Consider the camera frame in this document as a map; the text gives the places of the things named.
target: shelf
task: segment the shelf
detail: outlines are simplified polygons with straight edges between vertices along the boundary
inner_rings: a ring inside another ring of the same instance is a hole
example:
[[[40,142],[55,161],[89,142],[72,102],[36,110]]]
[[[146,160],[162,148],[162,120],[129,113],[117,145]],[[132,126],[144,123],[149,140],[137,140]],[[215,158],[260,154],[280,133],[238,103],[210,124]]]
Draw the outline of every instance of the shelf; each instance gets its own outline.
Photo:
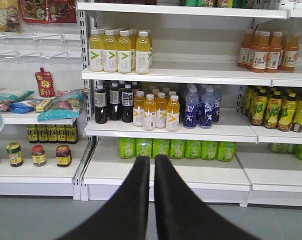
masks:
[[[85,128],[85,134],[87,136],[257,142],[256,134],[243,120],[240,113],[234,109],[223,108],[220,113],[220,121],[210,129],[202,129],[198,126],[188,129],[180,123],[179,129],[175,132],[169,132],[165,128],[146,131],[142,127],[134,126],[133,123],[124,123],[122,120],[109,120],[105,124],[97,124],[95,116],[93,116]]]
[[[5,149],[9,142],[20,142],[23,165],[10,166]],[[0,195],[73,196],[74,176],[84,161],[88,141],[69,144],[72,162],[68,167],[56,165],[55,148],[61,144],[43,143],[46,165],[36,167],[31,158],[31,149],[36,144],[20,139],[0,139]]]
[[[263,10],[263,9],[243,9],[243,8],[210,8],[191,6],[162,6],[162,5],[139,5],[139,4],[114,4],[114,3],[93,3],[78,2],[76,9],[86,11],[93,15],[94,11],[104,12],[126,12],[144,14],[177,14],[193,16],[225,16],[225,17],[245,17],[245,18],[270,18],[287,19],[286,10]]]

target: snack bag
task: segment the snack bag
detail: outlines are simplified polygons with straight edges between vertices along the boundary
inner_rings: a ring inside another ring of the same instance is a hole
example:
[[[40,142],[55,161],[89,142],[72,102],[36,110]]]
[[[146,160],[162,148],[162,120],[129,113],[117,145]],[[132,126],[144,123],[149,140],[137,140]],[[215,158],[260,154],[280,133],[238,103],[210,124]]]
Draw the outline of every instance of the snack bag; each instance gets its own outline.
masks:
[[[21,0],[20,3],[25,22],[49,24],[46,0]]]
[[[17,0],[0,0],[0,32],[20,33]]]

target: packaged snack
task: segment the packaged snack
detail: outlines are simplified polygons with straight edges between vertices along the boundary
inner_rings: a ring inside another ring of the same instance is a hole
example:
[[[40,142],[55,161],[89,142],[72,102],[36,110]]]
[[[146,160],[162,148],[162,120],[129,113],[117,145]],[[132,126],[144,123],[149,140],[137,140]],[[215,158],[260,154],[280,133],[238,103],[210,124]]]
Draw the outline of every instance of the packaged snack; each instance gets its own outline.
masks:
[[[20,3],[25,22],[49,24],[46,0],[21,0]]]
[[[11,103],[21,102],[27,99],[34,91],[9,90],[0,88],[0,110],[5,112]]]
[[[0,0],[0,32],[20,32],[17,0]]]
[[[37,85],[39,87],[39,94],[43,98],[54,97],[55,91],[53,88],[53,79],[49,71],[44,71],[40,68],[40,72],[35,73]]]
[[[74,0],[47,0],[50,23],[76,23]]]

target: beverage bottle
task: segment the beverage bottle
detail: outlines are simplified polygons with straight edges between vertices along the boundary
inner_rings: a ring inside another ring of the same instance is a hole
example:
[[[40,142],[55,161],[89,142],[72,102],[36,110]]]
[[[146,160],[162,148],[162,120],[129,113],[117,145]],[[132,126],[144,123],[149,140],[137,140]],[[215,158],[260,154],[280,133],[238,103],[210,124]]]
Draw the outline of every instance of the beverage bottle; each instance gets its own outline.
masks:
[[[283,63],[281,70],[293,72],[299,54],[299,33],[295,32],[290,42],[285,46]]]
[[[90,57],[90,70],[102,71],[103,70],[103,38],[98,29],[91,30],[89,39],[89,57]]]
[[[132,65],[131,39],[128,31],[120,31],[117,40],[117,71],[119,73],[130,73]]]
[[[167,101],[165,98],[165,93],[159,92],[157,94],[156,102],[156,124],[155,127],[158,129],[165,128],[166,122],[166,108]]]
[[[267,103],[264,127],[275,129],[277,127],[278,116],[282,107],[281,91],[275,91]]]
[[[147,36],[147,31],[139,31],[136,40],[135,71],[138,74],[147,74],[150,71],[150,41]]]
[[[110,88],[110,119],[119,120],[122,116],[121,92],[118,83],[113,82]]]
[[[277,73],[278,72],[278,64],[282,52],[282,35],[281,31],[275,31],[273,33],[272,42],[270,44],[270,52],[267,58],[266,69],[267,73]]]
[[[167,103],[165,129],[170,132],[175,132],[179,129],[180,104],[178,99],[177,95],[172,95]]]
[[[126,84],[122,92],[123,116],[122,120],[125,123],[133,122],[133,91],[131,84]]]
[[[103,85],[98,85],[94,93],[95,121],[97,124],[107,122],[106,104],[106,89]]]
[[[197,88],[191,87],[189,93],[185,97],[185,117],[183,126],[187,129],[193,129],[197,124],[196,113],[199,104],[199,96],[197,96],[196,92]]]
[[[151,131],[155,129],[156,124],[156,103],[153,94],[147,94],[144,102],[143,129]]]
[[[257,95],[254,101],[254,112],[252,114],[252,125],[261,126],[263,124],[264,111],[267,106],[268,98],[266,95],[266,89],[260,89],[260,93]]]
[[[201,117],[199,126],[203,129],[210,129],[212,127],[212,115],[215,105],[214,88],[209,86],[206,93],[202,96]]]
[[[283,132],[288,132],[292,128],[293,116],[297,107],[296,94],[291,92],[289,97],[282,103],[281,113],[277,128]]]
[[[117,41],[112,30],[105,31],[103,69],[110,73],[117,70]]]
[[[269,37],[270,32],[264,31],[261,33],[259,44],[256,46],[254,54],[254,61],[252,66],[252,72],[264,73],[266,69],[266,62],[269,55]]]
[[[144,92],[137,91],[136,97],[134,98],[134,114],[133,114],[133,124],[137,127],[143,126],[143,112],[144,112]]]
[[[293,118],[292,130],[302,132],[302,99],[297,101],[297,109]]]
[[[254,31],[253,29],[246,29],[244,40],[241,43],[240,55],[238,59],[237,66],[246,68],[246,63],[248,61],[250,43],[253,40]]]

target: plastic bottle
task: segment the plastic bottle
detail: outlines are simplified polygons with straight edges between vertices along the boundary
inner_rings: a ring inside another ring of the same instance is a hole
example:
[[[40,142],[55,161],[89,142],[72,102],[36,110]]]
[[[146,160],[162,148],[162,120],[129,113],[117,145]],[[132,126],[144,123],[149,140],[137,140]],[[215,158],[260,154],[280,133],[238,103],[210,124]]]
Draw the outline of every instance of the plastic bottle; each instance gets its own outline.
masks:
[[[106,72],[116,72],[117,70],[117,41],[114,31],[106,30],[103,50],[103,69]]]
[[[97,124],[103,124],[107,122],[106,104],[106,89],[103,85],[98,85],[94,93],[95,122]]]
[[[272,42],[270,44],[270,52],[267,58],[266,69],[267,73],[277,73],[278,72],[278,64],[281,57],[282,52],[282,36],[283,33],[281,31],[275,31],[273,33]]]
[[[150,71],[150,41],[147,35],[147,31],[139,31],[136,40],[135,71],[138,74],[147,74]]]
[[[199,126],[203,129],[210,129],[212,127],[212,115],[215,105],[214,88],[209,86],[206,93],[202,96],[201,117]]]
[[[118,83],[113,82],[110,88],[110,120],[119,120],[122,116],[121,92]]]
[[[248,56],[249,56],[250,44],[253,40],[253,36],[254,36],[253,29],[245,30],[245,36],[244,36],[244,40],[241,43],[240,55],[237,63],[238,67],[246,68],[246,63],[248,61]]]
[[[180,104],[178,99],[178,96],[172,95],[167,104],[165,129],[170,132],[175,132],[179,129]]]
[[[122,92],[123,116],[122,120],[125,123],[133,122],[133,91],[131,84],[126,84]]]
[[[199,104],[199,96],[196,94],[197,88],[189,88],[189,93],[185,97],[185,117],[183,126],[187,129],[196,127],[196,113]]]
[[[144,92],[137,91],[136,97],[134,99],[134,114],[133,114],[133,124],[137,127],[143,126],[143,112],[144,112]]]
[[[157,94],[156,102],[156,124],[155,127],[158,129],[165,128],[166,123],[166,108],[167,101],[165,98],[165,93],[159,92]]]
[[[283,132],[288,132],[292,128],[293,116],[296,111],[296,94],[291,92],[289,97],[283,101],[277,128]]]
[[[261,33],[259,44],[256,46],[256,51],[254,55],[254,61],[252,66],[252,72],[264,73],[267,63],[267,58],[269,55],[269,31],[264,31]]]
[[[283,63],[281,70],[293,72],[299,54],[299,33],[295,32],[290,42],[285,46]]]
[[[281,91],[275,91],[267,103],[267,111],[264,119],[264,127],[275,129],[277,127],[278,115],[282,107]]]
[[[98,29],[91,30],[89,39],[89,57],[90,57],[90,70],[102,71],[103,70],[103,38]]]
[[[128,31],[120,31],[117,41],[117,71],[119,73],[130,73],[132,67],[132,44]]]

